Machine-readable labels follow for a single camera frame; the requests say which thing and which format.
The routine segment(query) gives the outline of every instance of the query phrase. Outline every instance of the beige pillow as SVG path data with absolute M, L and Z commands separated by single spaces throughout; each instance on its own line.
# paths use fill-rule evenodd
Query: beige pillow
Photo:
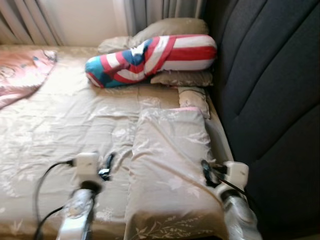
M 152 77 L 151 83 L 184 87 L 213 85 L 210 71 L 162 71 Z
M 98 52 L 100 54 L 112 54 L 129 49 L 129 41 L 131 36 L 116 36 L 104 40 L 98 46 Z
M 178 92 L 180 108 L 197 107 L 201 110 L 205 119 L 210 119 L 209 105 L 203 88 L 180 86 Z
M 201 160 L 211 160 L 210 138 L 198 111 L 148 108 L 132 146 L 125 240 L 227 240 L 223 205 L 207 187 Z
M 149 25 L 144 30 L 138 32 L 129 41 L 130 48 L 134 48 L 143 41 L 166 35 L 181 34 L 205 34 L 209 33 L 207 24 L 202 19 L 182 17 L 182 18 L 165 18 Z

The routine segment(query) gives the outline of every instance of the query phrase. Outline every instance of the blue fabric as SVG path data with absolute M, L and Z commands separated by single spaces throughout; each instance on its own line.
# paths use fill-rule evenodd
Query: blue fabric
M 149 45 L 152 43 L 152 39 L 148 39 L 145 42 L 143 42 L 142 44 L 144 44 L 143 47 L 143 53 L 145 53 L 148 50 Z M 135 54 L 134 56 L 132 55 L 131 50 L 125 50 L 122 52 L 122 56 L 124 57 L 124 59 L 134 65 L 134 66 L 138 66 L 141 63 L 143 63 L 145 61 L 145 55 L 144 54 Z
M 94 56 L 85 63 L 85 72 L 93 74 L 105 88 L 123 85 L 121 82 L 111 79 L 104 73 L 104 67 L 101 64 L 100 56 Z

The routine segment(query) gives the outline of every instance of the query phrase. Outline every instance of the bedding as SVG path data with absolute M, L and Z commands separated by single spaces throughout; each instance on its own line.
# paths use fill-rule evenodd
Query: bedding
M 93 239 L 123 239 L 129 187 L 129 163 L 141 110 L 179 108 L 176 89 L 133 85 L 97 88 L 88 84 L 84 65 L 96 54 L 89 47 L 7 46 L 0 50 L 57 51 L 57 63 L 31 97 L 0 110 L 0 239 L 31 240 L 36 229 L 32 196 L 35 184 L 53 163 L 81 152 L 116 152 L 112 181 L 97 196 Z M 62 206 L 76 187 L 75 169 L 58 166 L 39 195 L 44 217 Z M 46 240 L 55 240 L 61 214 L 44 225 Z
M 213 159 L 202 114 L 149 108 L 137 123 L 130 163 L 125 240 L 228 239 L 224 209 L 205 184 Z
M 196 86 L 179 86 L 179 103 L 181 108 L 197 107 L 205 119 L 210 118 L 209 105 L 206 100 L 206 92 Z
M 217 46 L 208 35 L 156 36 L 136 48 L 90 58 L 87 77 L 97 87 L 133 84 L 159 71 L 199 71 L 213 63 Z
M 212 86 L 210 71 L 162 71 L 151 78 L 151 84 L 163 84 L 182 87 Z
M 54 51 L 0 51 L 0 109 L 34 93 L 55 63 Z
M 182 34 L 207 35 L 208 33 L 207 24 L 202 19 L 190 17 L 165 18 L 149 25 L 135 36 L 113 37 L 104 40 L 98 46 L 98 52 L 100 54 L 110 54 L 135 48 L 145 40 L 157 36 Z

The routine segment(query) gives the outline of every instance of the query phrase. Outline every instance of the pink blanket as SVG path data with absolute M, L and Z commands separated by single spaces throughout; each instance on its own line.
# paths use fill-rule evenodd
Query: pink blanket
M 34 93 L 55 63 L 55 51 L 0 51 L 0 109 Z

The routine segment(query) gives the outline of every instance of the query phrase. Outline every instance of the beige bedsheet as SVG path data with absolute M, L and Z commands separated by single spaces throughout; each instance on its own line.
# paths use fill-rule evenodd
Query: beige bedsheet
M 125 232 L 129 161 L 139 113 L 178 108 L 176 89 L 154 85 L 99 89 L 88 84 L 84 64 L 95 48 L 0 46 L 0 50 L 57 50 L 58 62 L 36 94 L 0 111 L 0 239 L 28 240 L 35 231 L 32 195 L 36 181 L 57 161 L 80 152 L 116 152 L 113 180 L 98 195 L 93 237 L 122 239 Z M 56 167 L 40 193 L 40 212 L 62 206 L 76 188 L 75 169 Z M 56 239 L 58 213 L 44 226 Z

